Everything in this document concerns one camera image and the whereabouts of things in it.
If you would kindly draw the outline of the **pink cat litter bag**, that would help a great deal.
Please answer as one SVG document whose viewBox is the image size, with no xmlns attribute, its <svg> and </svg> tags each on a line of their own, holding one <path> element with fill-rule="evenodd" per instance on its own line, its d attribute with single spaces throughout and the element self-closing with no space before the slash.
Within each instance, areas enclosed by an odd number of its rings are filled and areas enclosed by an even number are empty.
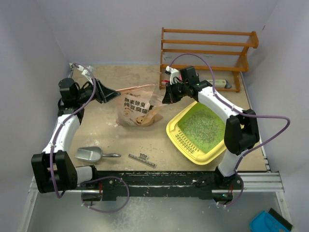
<svg viewBox="0 0 309 232">
<path fill-rule="evenodd" d="M 163 119 L 163 96 L 154 94 L 155 85 L 119 89 L 116 123 L 123 127 L 147 127 Z"/>
</svg>

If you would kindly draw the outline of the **silver metal scoop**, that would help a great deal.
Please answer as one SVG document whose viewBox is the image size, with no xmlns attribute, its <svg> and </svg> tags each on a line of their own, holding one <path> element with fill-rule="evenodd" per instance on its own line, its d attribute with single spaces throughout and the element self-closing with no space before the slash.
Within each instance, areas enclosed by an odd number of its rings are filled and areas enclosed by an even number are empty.
<svg viewBox="0 0 309 232">
<path fill-rule="evenodd" d="M 120 158 L 121 155 L 116 153 L 104 153 L 100 147 L 90 146 L 78 148 L 75 157 L 82 161 L 97 162 L 101 158 Z"/>
</svg>

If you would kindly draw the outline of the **white bag sealing clip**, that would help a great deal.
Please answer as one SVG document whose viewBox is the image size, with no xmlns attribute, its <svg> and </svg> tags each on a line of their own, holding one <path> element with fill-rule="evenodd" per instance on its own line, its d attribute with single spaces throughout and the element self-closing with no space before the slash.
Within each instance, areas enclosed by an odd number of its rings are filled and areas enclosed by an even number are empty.
<svg viewBox="0 0 309 232">
<path fill-rule="evenodd" d="M 140 153 L 139 156 L 129 154 L 128 157 L 140 163 L 143 163 L 149 167 L 156 168 L 156 164 L 148 160 L 148 156 L 144 153 Z"/>
</svg>

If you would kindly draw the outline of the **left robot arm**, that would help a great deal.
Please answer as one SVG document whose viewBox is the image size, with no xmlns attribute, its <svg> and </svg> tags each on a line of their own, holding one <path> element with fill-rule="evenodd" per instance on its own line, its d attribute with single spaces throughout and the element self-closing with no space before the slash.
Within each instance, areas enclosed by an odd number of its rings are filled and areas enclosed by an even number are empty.
<svg viewBox="0 0 309 232">
<path fill-rule="evenodd" d="M 52 137 L 41 153 L 32 156 L 31 165 L 39 192 L 62 196 L 80 183 L 88 189 L 98 187 L 96 168 L 93 165 L 75 167 L 68 152 L 84 117 L 85 106 L 93 100 L 107 103 L 120 96 L 120 92 L 105 87 L 98 79 L 79 86 L 73 79 L 65 78 L 58 86 L 61 98 Z"/>
</svg>

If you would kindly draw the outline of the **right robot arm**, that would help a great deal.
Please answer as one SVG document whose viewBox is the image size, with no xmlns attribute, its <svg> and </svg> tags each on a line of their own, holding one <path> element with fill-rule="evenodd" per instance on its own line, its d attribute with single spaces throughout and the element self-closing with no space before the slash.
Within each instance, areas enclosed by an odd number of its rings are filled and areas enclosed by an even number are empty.
<svg viewBox="0 0 309 232">
<path fill-rule="evenodd" d="M 165 73 L 169 75 L 169 82 L 163 104 L 176 103 L 188 96 L 210 108 L 225 123 L 226 151 L 217 167 L 220 174 L 214 182 L 218 188 L 226 189 L 232 183 L 231 176 L 236 173 L 240 157 L 260 140 L 255 111 L 233 105 L 215 90 L 212 83 L 201 81 L 193 66 L 181 70 L 167 66 Z"/>
</svg>

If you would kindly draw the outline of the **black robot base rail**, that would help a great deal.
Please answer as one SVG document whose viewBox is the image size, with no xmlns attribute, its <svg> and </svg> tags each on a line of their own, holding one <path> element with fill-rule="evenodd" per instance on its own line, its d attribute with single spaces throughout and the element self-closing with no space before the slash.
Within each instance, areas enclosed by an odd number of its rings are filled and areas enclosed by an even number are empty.
<svg viewBox="0 0 309 232">
<path fill-rule="evenodd" d="M 231 191 L 243 188 L 242 179 L 222 177 L 218 171 L 97 171 L 92 183 L 77 187 L 85 193 L 102 193 L 103 200 L 117 197 L 194 197 L 231 200 Z"/>
</svg>

